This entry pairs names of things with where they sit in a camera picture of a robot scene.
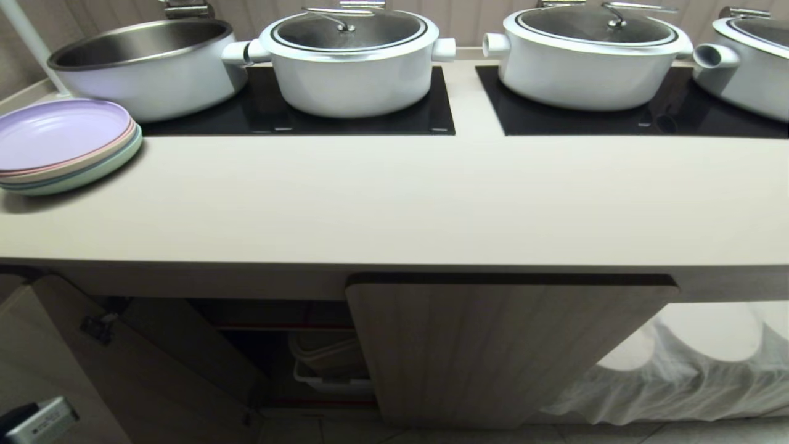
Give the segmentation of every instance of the black glass cooktop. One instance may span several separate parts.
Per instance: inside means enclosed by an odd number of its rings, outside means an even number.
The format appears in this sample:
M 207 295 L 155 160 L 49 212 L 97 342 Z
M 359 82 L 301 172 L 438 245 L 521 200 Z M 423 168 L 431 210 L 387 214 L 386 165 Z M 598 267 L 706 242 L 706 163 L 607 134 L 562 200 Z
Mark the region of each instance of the black glass cooktop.
M 236 96 L 193 115 L 142 125 L 148 136 L 270 136 L 393 134 L 454 135 L 443 71 L 433 67 L 428 95 L 414 105 L 368 119 L 326 119 L 293 109 L 282 98 L 274 69 L 247 68 L 249 82 Z
M 507 136 L 677 135 L 789 138 L 789 125 L 718 100 L 693 81 L 692 68 L 671 68 L 655 98 L 617 112 L 571 111 L 518 96 L 499 81 L 498 66 L 477 66 Z

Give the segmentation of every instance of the floor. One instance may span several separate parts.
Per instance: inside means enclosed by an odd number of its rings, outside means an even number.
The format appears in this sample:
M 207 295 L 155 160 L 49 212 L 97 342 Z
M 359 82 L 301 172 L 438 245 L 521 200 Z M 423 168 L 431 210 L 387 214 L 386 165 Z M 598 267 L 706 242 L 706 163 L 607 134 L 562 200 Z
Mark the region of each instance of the floor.
M 516 431 L 418 431 L 373 422 L 267 420 L 259 444 L 787 444 L 789 418 L 625 427 L 546 425 Z

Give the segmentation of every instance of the cabinet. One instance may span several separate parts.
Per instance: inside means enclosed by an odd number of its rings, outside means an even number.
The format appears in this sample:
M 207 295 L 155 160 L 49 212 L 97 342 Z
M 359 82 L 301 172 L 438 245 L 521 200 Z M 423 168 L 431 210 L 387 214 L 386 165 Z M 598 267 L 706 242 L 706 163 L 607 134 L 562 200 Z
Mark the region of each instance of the cabinet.
M 346 289 L 383 418 L 485 429 L 523 424 L 678 293 L 660 275 L 363 274 Z
M 124 322 L 108 345 L 80 331 L 101 307 L 60 277 L 0 275 L 0 411 L 65 396 L 60 442 L 253 444 L 260 418 Z

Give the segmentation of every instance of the beige countertop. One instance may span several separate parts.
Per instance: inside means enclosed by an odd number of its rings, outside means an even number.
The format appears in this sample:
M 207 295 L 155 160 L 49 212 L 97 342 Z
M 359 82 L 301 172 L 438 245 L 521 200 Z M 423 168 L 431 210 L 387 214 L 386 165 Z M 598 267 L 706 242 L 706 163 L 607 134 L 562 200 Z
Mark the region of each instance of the beige countertop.
M 0 259 L 789 265 L 789 142 L 505 137 L 474 61 L 454 137 L 148 137 L 117 174 L 0 191 Z

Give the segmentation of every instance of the glass lid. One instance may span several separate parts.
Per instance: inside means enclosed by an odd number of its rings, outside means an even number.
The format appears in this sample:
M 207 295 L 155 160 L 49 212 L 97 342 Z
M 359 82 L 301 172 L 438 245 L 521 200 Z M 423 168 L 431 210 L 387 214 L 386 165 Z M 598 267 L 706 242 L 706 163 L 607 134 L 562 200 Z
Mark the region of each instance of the glass lid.
M 634 13 L 619 11 L 621 24 L 611 10 L 592 6 L 531 9 L 518 16 L 523 28 L 565 40 L 606 45 L 652 46 L 674 41 L 673 29 Z
M 754 39 L 789 49 L 789 22 L 768 18 L 742 18 L 730 21 L 729 25 Z
M 427 25 L 412 14 L 370 11 L 371 15 L 361 17 L 300 14 L 276 26 L 271 37 L 283 45 L 309 51 L 355 52 L 397 46 L 415 40 L 427 30 Z

